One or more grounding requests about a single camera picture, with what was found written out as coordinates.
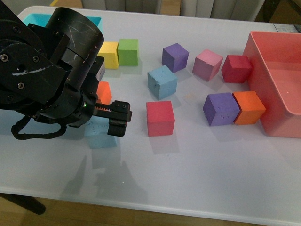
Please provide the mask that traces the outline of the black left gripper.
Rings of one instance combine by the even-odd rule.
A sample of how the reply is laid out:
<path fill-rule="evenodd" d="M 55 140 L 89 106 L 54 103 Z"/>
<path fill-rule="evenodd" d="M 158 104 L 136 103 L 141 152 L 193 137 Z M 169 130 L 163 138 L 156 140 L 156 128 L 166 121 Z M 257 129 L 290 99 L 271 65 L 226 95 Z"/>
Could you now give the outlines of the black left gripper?
<path fill-rule="evenodd" d="M 130 104 L 117 100 L 108 105 L 96 103 L 98 83 L 97 78 L 87 77 L 79 90 L 65 84 L 59 98 L 41 110 L 35 121 L 78 128 L 92 117 L 95 108 L 95 116 L 109 119 L 107 134 L 123 137 L 132 117 Z"/>

